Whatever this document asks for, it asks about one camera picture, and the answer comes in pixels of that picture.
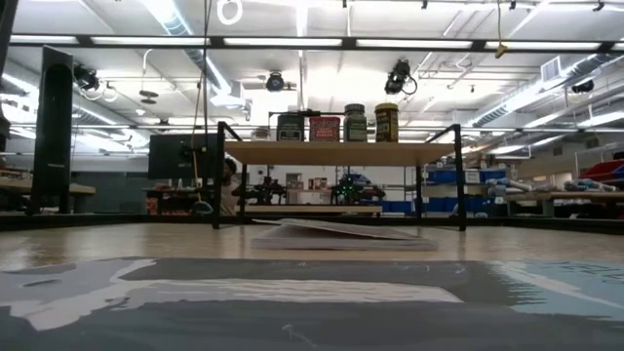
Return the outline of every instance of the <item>white tape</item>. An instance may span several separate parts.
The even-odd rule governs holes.
[[[233,18],[227,19],[223,14],[223,7],[226,4],[234,4],[236,5],[236,14]],[[218,20],[225,25],[232,25],[237,21],[241,20],[243,17],[243,2],[241,0],[218,0],[216,3],[216,15],[218,16]]]

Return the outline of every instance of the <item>floor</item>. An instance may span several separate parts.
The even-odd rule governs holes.
[[[270,251],[251,247],[262,225],[124,224],[0,233],[0,270],[121,256],[352,260],[594,260],[624,262],[624,237],[565,231],[398,227],[438,242],[435,252]]]

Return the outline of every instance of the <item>speaker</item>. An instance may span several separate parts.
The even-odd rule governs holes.
[[[59,211],[68,214],[73,56],[44,47],[41,72],[30,198],[38,212],[44,197],[58,196]]]

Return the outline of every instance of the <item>green jar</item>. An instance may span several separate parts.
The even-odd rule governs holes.
[[[344,140],[351,142],[367,142],[367,117],[365,108],[360,103],[350,103],[344,106]]]

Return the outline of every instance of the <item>red container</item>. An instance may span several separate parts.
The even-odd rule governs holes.
[[[340,141],[340,118],[310,117],[310,141]]]

